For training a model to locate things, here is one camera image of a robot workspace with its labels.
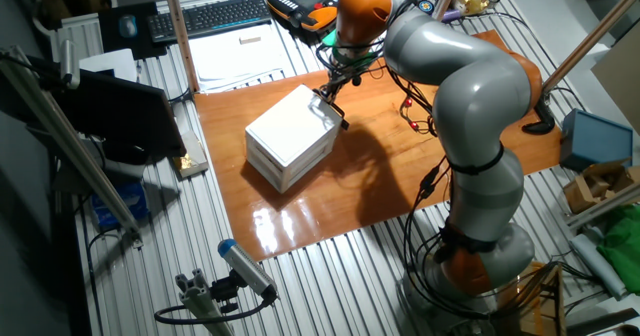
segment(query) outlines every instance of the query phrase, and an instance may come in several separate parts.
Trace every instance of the black keyboard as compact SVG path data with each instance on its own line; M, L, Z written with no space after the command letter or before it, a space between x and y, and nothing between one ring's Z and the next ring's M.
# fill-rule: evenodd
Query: black keyboard
M271 22L271 14L264 0L229 0L191 9L183 9L184 23L189 37L202 37L243 27ZM171 16L149 16L147 24L153 43L176 40Z

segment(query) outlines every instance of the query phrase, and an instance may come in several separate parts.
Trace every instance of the desk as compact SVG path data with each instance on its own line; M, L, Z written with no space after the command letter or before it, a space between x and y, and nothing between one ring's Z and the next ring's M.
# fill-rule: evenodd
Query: desk
M504 46L495 31L479 36ZM338 95L349 130L338 135L326 159L281 195L246 161L244 129L300 84L315 88L327 80L327 73L318 71L196 96L233 236L257 260L408 213L420 181L444 155L439 140L414 132L400 117L405 95L389 75L367 73L359 87L346 85ZM420 88L433 102L437 87ZM410 114L417 120L427 116L418 106ZM555 166L560 157L557 127L542 136L521 131L537 120L530 112L502 136L525 174ZM446 186L440 182L422 206L447 200Z
M181 0L184 7L216 1L224 0ZM158 8L168 12L166 2L159 2ZM522 17L512 0L502 0L496 11ZM321 70L313 54L314 47L293 39L279 25L272 26L287 50L289 62L283 72L254 80L247 86ZM469 19L452 27L470 34L496 29L510 49L540 67L543 78L553 70L553 61L545 56L532 35L510 20ZM103 53L95 14L62 22L62 28L51 39L55 59L64 39L76 43L80 58ZM167 97L179 96L186 89L176 46L170 47L166 56L139 64L141 82L164 89ZM564 82L561 86L571 88ZM556 121L561 121L572 108L580 107L580 103L568 93L554 92L549 107ZM174 113L181 129L191 129L205 141L193 102L177 103ZM88 209L76 216L93 335L101 335L101 328L104 335L207 335L206 330L198 326L157 324L153 312L180 304L175 275L190 274L199 267L212 281L229 272L216 248L220 240L232 237L231 226L216 170L210 166L208 172L185 180L176 178L168 160L147 167L144 184L151 216L140 223L144 242L140 250L126 244L121 248L117 238L106 237L96 241L91 252L85 252L85 240L91 240L97 230ZM536 259L548 260L551 255L568 250L567 239L572 235L563 225L568 206L562 185L571 178L573 173L559 166L525 178L525 195L514 221L531 235ZM445 216L442 204L420 210L416 214L418 227L412 235L414 245L443 226ZM399 217L384 221L260 262L276 281L280 300L255 316L231 322L236 335L432 335L430 325L408 309L397 288L403 277L400 245L405 220ZM95 268L93 281L89 276L89 258ZM573 255L567 255L565 261L585 271ZM565 302L570 303L600 289L582 282L566 282L565 291ZM256 307L258 302L251 292L240 292L241 311Z

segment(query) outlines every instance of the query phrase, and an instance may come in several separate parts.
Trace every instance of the wooden table surface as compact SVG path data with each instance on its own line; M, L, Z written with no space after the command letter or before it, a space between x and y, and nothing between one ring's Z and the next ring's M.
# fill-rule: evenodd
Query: wooden table surface
M483 35L494 39L495 35ZM444 155L431 135L414 132L399 115L403 92L382 71L345 86L337 104L351 123L334 149L284 194L246 161L244 129L300 84L327 81L318 71L230 92L196 95L200 122L220 185L233 237L256 260L400 216L410 211L420 180ZM430 100L437 87L420 86ZM426 119L419 106L414 120ZM530 112L502 134L525 174L558 164L560 131L527 135L521 126L538 118ZM448 199L446 182L421 207Z

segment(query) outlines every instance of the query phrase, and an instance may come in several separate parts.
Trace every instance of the stack of white boxes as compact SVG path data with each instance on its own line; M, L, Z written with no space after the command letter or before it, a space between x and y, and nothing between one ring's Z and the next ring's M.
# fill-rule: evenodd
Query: stack of white boxes
M341 122L331 106L300 85L247 126L247 160L284 193L333 150Z

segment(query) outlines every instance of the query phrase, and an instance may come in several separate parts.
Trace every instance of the black monitor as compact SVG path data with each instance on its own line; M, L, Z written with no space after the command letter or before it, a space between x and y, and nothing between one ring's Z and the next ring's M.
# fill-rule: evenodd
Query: black monitor
M29 57L40 72L60 77L59 65ZM52 89L52 95L76 131L104 139L108 159L140 164L184 156L186 151L164 90L80 71L75 90ZM0 73L0 111L27 124L38 120Z

